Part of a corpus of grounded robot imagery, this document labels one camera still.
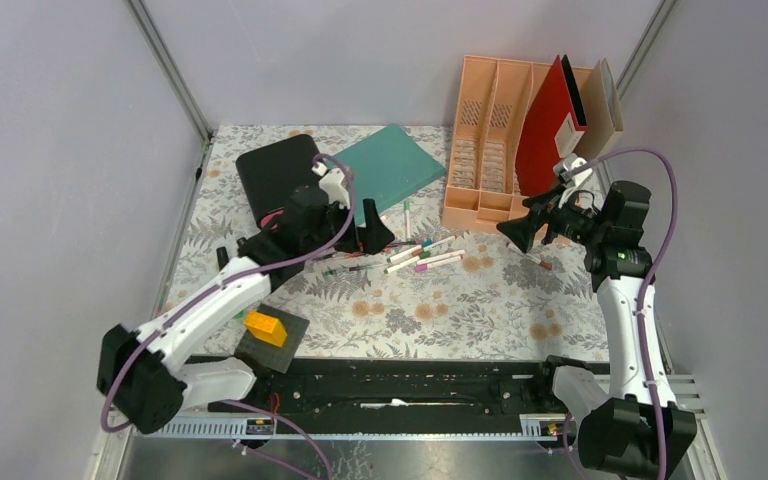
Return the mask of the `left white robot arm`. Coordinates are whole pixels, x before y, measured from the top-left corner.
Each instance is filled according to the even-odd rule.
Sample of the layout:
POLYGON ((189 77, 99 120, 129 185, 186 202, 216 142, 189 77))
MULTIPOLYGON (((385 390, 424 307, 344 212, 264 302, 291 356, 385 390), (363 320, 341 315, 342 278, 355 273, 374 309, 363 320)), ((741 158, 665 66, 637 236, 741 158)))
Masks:
POLYGON ((271 387, 245 362, 187 361, 232 316, 273 293, 308 260, 330 248, 377 254, 392 243, 395 235, 375 201, 361 205, 365 223, 357 226, 350 205, 318 187, 301 188, 239 244, 237 256, 216 277, 180 305, 133 330, 121 324, 108 330, 96 379, 105 397, 102 414, 116 408, 128 425, 150 434, 192 406, 235 400, 248 411, 264 407, 271 387))

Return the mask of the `black pink drawer box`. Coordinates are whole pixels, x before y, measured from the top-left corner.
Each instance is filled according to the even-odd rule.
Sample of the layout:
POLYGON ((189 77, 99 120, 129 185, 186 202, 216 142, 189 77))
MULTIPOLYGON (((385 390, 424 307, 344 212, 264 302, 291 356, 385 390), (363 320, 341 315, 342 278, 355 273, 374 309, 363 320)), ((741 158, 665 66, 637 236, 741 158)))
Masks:
POLYGON ((312 136, 300 134, 243 153, 235 166, 258 227, 281 210, 300 187, 316 186, 313 158, 319 149, 312 136))

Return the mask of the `beige folder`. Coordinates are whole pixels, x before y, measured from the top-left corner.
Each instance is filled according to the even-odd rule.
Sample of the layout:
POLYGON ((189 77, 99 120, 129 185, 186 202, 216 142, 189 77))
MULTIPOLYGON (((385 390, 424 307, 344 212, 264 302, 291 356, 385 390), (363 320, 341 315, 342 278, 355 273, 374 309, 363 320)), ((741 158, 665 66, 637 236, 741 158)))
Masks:
POLYGON ((620 97, 606 58, 594 66, 579 92, 587 129, 574 152, 594 160, 611 151, 624 133, 620 97))

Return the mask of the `red folder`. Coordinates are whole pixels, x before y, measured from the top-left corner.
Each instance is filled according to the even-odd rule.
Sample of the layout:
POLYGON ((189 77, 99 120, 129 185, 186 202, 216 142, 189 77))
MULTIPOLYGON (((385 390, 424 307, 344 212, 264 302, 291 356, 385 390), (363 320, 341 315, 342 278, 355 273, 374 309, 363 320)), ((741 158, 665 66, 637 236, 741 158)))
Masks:
POLYGON ((585 109, 566 55, 549 67, 523 122, 516 156, 520 193, 533 197, 555 182, 554 166, 570 155, 587 130, 585 109))

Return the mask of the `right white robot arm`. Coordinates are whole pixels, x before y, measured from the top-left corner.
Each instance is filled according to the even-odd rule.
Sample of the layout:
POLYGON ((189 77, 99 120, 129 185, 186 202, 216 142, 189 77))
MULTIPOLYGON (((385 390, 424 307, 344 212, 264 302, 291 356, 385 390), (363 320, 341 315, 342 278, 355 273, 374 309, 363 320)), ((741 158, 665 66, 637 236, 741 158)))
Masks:
POLYGON ((535 402, 577 423, 579 461, 623 477, 667 479, 697 434, 692 412, 679 407, 666 379, 654 325, 655 259, 640 246, 651 192, 630 181, 610 186, 602 206, 577 205, 577 191, 557 186, 527 198, 526 216, 497 230, 521 252, 563 236, 585 248, 584 267, 602 310, 610 384, 603 391, 584 362, 547 358, 547 376, 533 386, 535 402))

